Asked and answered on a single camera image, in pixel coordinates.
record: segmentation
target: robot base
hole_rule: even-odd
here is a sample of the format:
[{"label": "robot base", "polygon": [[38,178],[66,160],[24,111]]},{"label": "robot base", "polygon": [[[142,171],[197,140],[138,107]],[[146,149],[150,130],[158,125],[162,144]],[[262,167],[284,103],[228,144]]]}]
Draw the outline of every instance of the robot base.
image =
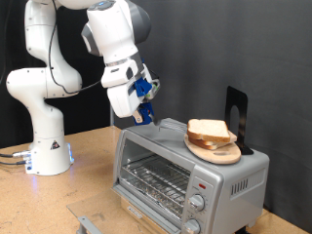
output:
[{"label": "robot base", "polygon": [[27,174],[54,176],[66,172],[73,163],[70,144],[64,141],[64,136],[36,138],[29,150],[31,163],[25,165]]}]

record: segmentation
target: robot logo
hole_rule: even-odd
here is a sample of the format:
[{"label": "robot logo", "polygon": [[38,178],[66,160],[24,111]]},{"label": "robot logo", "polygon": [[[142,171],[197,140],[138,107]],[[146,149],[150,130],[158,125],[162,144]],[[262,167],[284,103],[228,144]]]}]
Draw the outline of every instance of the robot logo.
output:
[{"label": "robot logo", "polygon": [[57,149],[57,148],[60,148],[59,144],[57,143],[57,141],[55,140],[51,146],[51,150],[53,149]]}]

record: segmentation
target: red indicator light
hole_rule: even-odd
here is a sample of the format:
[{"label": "red indicator light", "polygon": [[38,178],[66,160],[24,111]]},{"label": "red indicator light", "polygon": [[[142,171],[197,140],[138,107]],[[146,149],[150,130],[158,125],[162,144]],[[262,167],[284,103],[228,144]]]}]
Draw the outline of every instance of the red indicator light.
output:
[{"label": "red indicator light", "polygon": [[199,186],[201,187],[201,188],[203,188],[203,189],[206,189],[206,186],[205,185],[203,185],[203,184],[199,184]]}]

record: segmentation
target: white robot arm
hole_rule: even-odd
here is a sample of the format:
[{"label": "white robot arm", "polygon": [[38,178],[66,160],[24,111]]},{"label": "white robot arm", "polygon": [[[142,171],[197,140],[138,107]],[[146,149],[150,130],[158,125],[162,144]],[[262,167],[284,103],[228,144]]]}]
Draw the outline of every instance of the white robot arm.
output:
[{"label": "white robot arm", "polygon": [[91,54],[103,56],[106,65],[101,84],[120,118],[134,115],[137,125],[149,124],[150,103],[160,89],[152,80],[136,44],[149,35],[148,14],[125,0],[105,0],[91,6],[82,35]]},{"label": "white robot arm", "polygon": [[151,79],[136,47],[149,34],[148,14],[128,0],[97,1],[29,0],[26,4],[26,49],[47,65],[12,71],[7,79],[9,93],[26,106],[31,116],[33,142],[28,151],[16,154],[25,156],[28,174],[57,175],[71,164],[62,113],[45,102],[46,98],[71,97],[82,87],[80,74],[64,60],[58,32],[54,33],[56,9],[60,6],[89,8],[89,23],[82,34],[88,51],[104,57],[101,84],[108,88],[117,116],[134,115],[137,125],[152,121],[153,110],[148,101],[155,97],[160,84]]}]

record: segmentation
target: gray wall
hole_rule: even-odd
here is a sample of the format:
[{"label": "gray wall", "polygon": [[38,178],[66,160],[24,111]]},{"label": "gray wall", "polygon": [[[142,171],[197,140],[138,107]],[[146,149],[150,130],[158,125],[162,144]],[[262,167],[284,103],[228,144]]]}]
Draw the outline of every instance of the gray wall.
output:
[{"label": "gray wall", "polygon": [[312,1],[134,2],[152,20],[139,50],[161,76],[156,115],[224,119],[227,86],[246,93],[246,143],[271,160],[265,206],[311,233]]}]

